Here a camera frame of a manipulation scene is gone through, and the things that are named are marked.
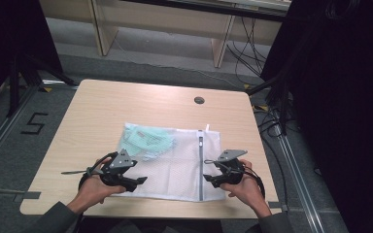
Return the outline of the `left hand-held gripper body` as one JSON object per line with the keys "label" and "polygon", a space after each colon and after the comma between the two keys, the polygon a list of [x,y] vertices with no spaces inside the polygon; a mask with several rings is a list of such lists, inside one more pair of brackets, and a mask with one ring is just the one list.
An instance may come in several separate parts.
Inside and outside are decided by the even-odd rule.
{"label": "left hand-held gripper body", "polygon": [[129,168],[135,165],[126,150],[110,153],[111,159],[101,168],[101,181],[109,186],[121,185],[123,175]]}

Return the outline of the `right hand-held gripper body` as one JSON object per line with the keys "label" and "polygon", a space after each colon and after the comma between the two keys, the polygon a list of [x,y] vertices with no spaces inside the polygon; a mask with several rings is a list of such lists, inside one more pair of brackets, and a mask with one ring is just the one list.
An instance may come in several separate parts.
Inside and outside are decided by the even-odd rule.
{"label": "right hand-held gripper body", "polygon": [[219,168],[221,174],[217,176],[220,179],[220,185],[223,183],[238,184],[242,180],[245,168],[238,157],[246,153],[246,150],[225,150],[221,153],[217,159],[223,164],[223,167]]}

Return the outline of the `white mesh laundry bag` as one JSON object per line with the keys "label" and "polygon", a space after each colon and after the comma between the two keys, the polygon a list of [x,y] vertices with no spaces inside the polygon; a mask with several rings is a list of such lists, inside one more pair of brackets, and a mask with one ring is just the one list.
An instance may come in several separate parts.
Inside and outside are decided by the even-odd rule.
{"label": "white mesh laundry bag", "polygon": [[147,177],[125,197],[154,198],[189,202],[219,201],[225,193],[206,182],[204,175],[217,176],[220,171],[205,159],[216,160],[221,154],[220,133],[210,130],[165,128],[174,137],[174,147],[156,159],[138,162],[125,176]]}

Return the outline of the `person's right hand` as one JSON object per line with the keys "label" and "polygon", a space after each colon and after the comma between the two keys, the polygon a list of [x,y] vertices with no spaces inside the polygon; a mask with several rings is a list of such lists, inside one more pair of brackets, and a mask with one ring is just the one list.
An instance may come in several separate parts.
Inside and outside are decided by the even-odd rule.
{"label": "person's right hand", "polygon": [[223,183],[220,188],[228,191],[229,197],[237,197],[241,202],[249,206],[258,218],[271,216],[272,213],[264,200],[260,187],[256,180],[250,176],[252,163],[248,160],[241,159],[244,164],[246,174],[238,184]]}

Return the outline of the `person's left hand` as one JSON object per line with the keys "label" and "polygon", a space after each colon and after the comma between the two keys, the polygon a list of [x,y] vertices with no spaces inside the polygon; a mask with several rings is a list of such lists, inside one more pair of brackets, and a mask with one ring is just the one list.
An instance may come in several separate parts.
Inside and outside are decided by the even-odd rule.
{"label": "person's left hand", "polygon": [[90,207],[103,203],[106,197],[125,191],[123,186],[108,186],[101,181],[99,175],[92,175],[84,181],[76,196],[67,204],[67,208],[79,215]]}

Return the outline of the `mint green garment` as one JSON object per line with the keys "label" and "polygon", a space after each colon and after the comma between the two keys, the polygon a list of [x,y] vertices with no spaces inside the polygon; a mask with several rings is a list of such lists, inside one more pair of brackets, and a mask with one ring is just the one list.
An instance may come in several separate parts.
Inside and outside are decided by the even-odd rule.
{"label": "mint green garment", "polygon": [[165,128],[126,123],[119,148],[125,149],[131,157],[148,161],[171,150],[174,142],[174,137]]}

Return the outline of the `black metal stand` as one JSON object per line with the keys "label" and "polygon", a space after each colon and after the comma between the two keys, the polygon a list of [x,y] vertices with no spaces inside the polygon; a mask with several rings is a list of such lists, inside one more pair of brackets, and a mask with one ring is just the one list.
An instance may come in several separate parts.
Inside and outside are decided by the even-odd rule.
{"label": "black metal stand", "polygon": [[288,97],[289,97],[289,90],[288,90],[288,83],[287,83],[287,76],[283,74],[279,74],[274,78],[257,85],[256,87],[252,87],[246,90],[246,93],[251,96],[254,95],[261,90],[269,87],[270,91],[267,94],[266,102],[268,105],[278,106],[279,107],[279,115],[277,116],[278,124],[281,128],[281,134],[286,136],[286,124],[287,124],[287,111],[288,111]]}
{"label": "black metal stand", "polygon": [[10,62],[10,104],[8,111],[9,117],[11,117],[16,112],[20,105],[19,79],[24,78],[28,86],[41,86],[43,84],[43,80],[38,73],[39,70],[46,71],[61,82],[64,82],[70,86],[78,85],[74,80],[64,75],[62,71],[56,70],[36,56],[27,53],[17,54],[12,58]]}

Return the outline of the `black curtain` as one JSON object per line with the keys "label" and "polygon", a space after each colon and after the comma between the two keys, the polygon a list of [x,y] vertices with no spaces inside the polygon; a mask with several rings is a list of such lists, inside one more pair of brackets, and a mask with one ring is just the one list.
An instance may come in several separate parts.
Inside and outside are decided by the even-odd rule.
{"label": "black curtain", "polygon": [[262,77],[288,79],[297,121],[350,233],[373,233],[373,0],[292,0]]}
{"label": "black curtain", "polygon": [[39,0],[0,0],[0,87],[10,83],[10,62],[27,53],[62,71]]}

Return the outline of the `light wooden shelf unit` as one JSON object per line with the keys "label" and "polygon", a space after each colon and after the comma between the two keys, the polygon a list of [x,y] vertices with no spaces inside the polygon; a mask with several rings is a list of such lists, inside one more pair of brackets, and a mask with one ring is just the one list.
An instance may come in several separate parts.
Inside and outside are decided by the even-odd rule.
{"label": "light wooden shelf unit", "polygon": [[250,41],[270,46],[281,27],[272,19],[205,13],[150,2],[125,0],[39,0],[46,17],[93,25],[98,53],[107,55],[118,31],[136,28],[206,37],[211,40],[214,66],[221,66],[229,41]]}

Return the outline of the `aluminium floor rail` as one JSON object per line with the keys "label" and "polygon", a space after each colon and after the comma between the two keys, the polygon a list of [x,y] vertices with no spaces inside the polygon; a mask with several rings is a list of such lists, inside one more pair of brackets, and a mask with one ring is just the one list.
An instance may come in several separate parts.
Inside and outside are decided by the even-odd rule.
{"label": "aluminium floor rail", "polygon": [[307,188],[307,185],[301,175],[301,171],[296,162],[292,147],[289,144],[288,137],[284,134],[280,125],[274,127],[274,131],[278,135],[279,144],[283,151],[284,158],[289,168],[289,172],[294,181],[294,185],[303,207],[305,216],[309,222],[312,233],[325,233],[322,225],[322,219],[318,213],[316,205],[312,200],[312,196]]}
{"label": "aluminium floor rail", "polygon": [[0,125],[0,148],[17,124],[27,104],[31,101],[31,99],[37,92],[37,86],[29,87],[20,98],[20,103],[17,109],[10,116],[7,116],[3,123]]}

